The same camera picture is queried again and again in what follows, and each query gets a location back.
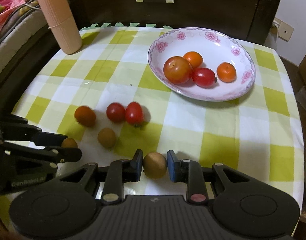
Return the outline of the red cherry tomato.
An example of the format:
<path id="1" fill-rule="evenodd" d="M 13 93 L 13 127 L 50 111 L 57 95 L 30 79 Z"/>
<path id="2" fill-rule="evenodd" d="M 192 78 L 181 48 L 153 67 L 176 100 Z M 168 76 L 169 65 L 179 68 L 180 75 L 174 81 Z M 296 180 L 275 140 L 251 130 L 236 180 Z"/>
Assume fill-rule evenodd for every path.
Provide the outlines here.
<path id="1" fill-rule="evenodd" d="M 217 77 L 211 69 L 199 67 L 193 70 L 192 80 L 199 87 L 209 88 L 217 82 Z"/>
<path id="2" fill-rule="evenodd" d="M 120 123 L 125 120 L 125 108 L 122 104 L 113 102 L 106 109 L 107 118 L 115 123 Z"/>
<path id="3" fill-rule="evenodd" d="M 144 121 L 144 112 L 139 103 L 131 102 L 128 104 L 125 110 L 125 120 L 130 125 L 138 125 Z"/>

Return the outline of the wall power socket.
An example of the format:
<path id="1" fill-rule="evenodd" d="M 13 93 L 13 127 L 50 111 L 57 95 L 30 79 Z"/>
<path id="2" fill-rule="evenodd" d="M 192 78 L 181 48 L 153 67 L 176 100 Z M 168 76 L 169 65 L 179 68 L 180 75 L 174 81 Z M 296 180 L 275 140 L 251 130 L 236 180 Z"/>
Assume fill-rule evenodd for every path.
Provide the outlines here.
<path id="1" fill-rule="evenodd" d="M 274 18 L 273 24 L 277 28 L 277 36 L 285 42 L 289 42 L 294 28 L 278 18 Z"/>

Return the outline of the white floral porcelain bowl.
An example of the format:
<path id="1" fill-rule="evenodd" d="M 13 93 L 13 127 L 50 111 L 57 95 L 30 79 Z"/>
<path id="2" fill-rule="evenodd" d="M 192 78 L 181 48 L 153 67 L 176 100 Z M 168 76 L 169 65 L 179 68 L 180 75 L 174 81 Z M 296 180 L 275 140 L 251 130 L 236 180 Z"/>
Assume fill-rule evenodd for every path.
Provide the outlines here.
<path id="1" fill-rule="evenodd" d="M 224 82 L 217 79 L 209 88 L 202 88 L 192 80 L 180 85 L 170 82 L 164 75 L 165 62 L 173 56 L 183 56 L 191 51 L 202 57 L 200 67 L 214 73 L 221 63 L 231 64 L 236 70 L 235 80 Z M 161 35 L 149 48 L 148 63 L 158 80 L 171 90 L 203 101 L 220 102 L 239 98 L 252 89 L 256 79 L 255 64 L 241 42 L 206 28 L 179 28 Z"/>

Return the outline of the grey mattress edge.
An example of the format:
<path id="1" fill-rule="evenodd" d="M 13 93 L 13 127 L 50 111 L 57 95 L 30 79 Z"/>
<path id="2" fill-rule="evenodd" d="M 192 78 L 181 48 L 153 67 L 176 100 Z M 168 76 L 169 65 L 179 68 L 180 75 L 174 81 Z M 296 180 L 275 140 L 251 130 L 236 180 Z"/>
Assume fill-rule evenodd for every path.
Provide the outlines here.
<path id="1" fill-rule="evenodd" d="M 46 20 L 40 10 L 35 10 L 24 18 L 0 43 L 0 74 L 18 50 L 36 34 Z"/>

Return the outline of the large red tomato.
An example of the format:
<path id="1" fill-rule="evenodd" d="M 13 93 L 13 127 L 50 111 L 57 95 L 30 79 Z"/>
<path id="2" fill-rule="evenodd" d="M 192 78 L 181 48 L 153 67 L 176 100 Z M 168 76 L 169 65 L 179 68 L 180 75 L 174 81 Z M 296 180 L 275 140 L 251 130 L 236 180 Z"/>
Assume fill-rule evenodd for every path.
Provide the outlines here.
<path id="1" fill-rule="evenodd" d="M 165 62 L 163 72 L 171 83 L 182 84 L 191 79 L 192 66 L 184 57 L 173 56 Z"/>

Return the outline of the brown longan fruit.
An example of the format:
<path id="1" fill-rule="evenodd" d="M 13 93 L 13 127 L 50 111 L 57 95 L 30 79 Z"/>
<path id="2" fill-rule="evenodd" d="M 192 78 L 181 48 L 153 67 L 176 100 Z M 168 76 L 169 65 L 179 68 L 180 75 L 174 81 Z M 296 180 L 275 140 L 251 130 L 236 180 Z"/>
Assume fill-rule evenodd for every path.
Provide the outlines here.
<path id="1" fill-rule="evenodd" d="M 63 140 L 61 146 L 63 148 L 78 148 L 78 144 L 76 141 L 72 138 L 66 138 Z"/>
<path id="2" fill-rule="evenodd" d="M 112 148 L 117 140 L 116 134 L 111 128 L 105 127 L 98 133 L 97 139 L 105 148 Z"/>
<path id="3" fill-rule="evenodd" d="M 150 179 L 160 179 L 167 171 L 165 157 L 158 152 L 150 152 L 143 160 L 144 173 Z"/>

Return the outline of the pink ribbed cylinder case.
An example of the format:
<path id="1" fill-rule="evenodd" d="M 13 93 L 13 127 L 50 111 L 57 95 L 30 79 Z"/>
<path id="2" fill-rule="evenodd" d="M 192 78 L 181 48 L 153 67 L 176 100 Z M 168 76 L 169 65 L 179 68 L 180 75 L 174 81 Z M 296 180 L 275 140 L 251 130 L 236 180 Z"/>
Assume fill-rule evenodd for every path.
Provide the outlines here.
<path id="1" fill-rule="evenodd" d="M 68 55 L 82 46 L 76 22 L 67 0 L 38 0 L 40 9 L 58 45 Z"/>

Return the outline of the green foam mat edge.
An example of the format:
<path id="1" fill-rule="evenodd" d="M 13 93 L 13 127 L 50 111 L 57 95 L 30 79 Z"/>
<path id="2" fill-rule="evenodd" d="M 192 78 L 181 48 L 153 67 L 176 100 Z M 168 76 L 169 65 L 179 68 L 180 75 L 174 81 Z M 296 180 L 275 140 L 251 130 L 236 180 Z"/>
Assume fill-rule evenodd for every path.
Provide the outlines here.
<path id="1" fill-rule="evenodd" d="M 122 23 L 122 22 L 116 22 L 116 23 L 103 23 L 100 25 L 99 23 L 93 23 L 89 27 L 83 27 L 81 30 L 91 30 L 96 28 L 106 28 L 106 27 L 148 27 L 148 28 L 162 28 L 162 29 L 172 29 L 171 26 L 168 25 L 157 25 L 155 23 Z"/>

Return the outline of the green checkered tablecloth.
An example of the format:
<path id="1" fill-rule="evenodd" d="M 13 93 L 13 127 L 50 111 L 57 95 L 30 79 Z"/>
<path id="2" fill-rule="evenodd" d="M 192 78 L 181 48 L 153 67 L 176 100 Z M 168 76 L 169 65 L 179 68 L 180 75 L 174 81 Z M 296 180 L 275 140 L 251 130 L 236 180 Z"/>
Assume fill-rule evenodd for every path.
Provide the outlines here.
<path id="1" fill-rule="evenodd" d="M 76 140 L 83 156 L 78 163 L 61 165 L 66 173 L 82 164 L 101 166 L 137 149 L 165 154 L 203 166 L 220 162 L 292 195 L 298 203 L 304 191 L 304 143 L 299 111 L 291 83 L 278 54 L 242 42 L 256 67 L 252 90 L 228 102 L 203 102 L 182 97 L 150 71 L 147 53 L 163 29 L 107 27 L 82 31 L 81 51 L 58 51 L 37 75 L 13 109 L 45 131 Z M 141 105 L 144 121 L 130 125 L 110 121 L 109 104 Z M 74 118 L 80 106 L 90 107 L 96 124 L 86 127 Z M 111 128 L 112 148 L 98 139 Z"/>

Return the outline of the dark wooden cabinet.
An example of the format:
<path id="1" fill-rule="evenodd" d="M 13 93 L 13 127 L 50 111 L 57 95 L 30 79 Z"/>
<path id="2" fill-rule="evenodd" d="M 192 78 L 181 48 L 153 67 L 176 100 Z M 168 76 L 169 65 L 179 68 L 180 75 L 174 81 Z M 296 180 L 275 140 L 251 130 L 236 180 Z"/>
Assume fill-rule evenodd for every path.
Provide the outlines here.
<path id="1" fill-rule="evenodd" d="M 155 23 L 172 28 L 203 27 L 230 37 L 263 44 L 280 0 L 71 0 L 79 27 L 93 23 Z"/>

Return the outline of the small orange tangerine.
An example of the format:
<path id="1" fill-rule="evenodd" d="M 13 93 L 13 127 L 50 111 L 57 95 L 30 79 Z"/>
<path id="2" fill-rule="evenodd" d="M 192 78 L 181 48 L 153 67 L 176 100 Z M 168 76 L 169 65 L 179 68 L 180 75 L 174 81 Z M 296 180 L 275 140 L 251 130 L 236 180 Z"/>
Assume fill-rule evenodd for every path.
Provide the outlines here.
<path id="1" fill-rule="evenodd" d="M 189 51 L 185 53 L 183 58 L 190 63 L 193 69 L 200 67 L 203 63 L 203 57 L 196 51 Z"/>
<path id="2" fill-rule="evenodd" d="M 219 64 L 216 69 L 216 72 L 217 72 L 217 77 L 225 83 L 234 82 L 237 77 L 235 67 L 228 62 L 223 62 Z"/>
<path id="3" fill-rule="evenodd" d="M 88 106 L 80 106 L 74 112 L 74 118 L 82 126 L 93 127 L 96 124 L 96 114 Z"/>

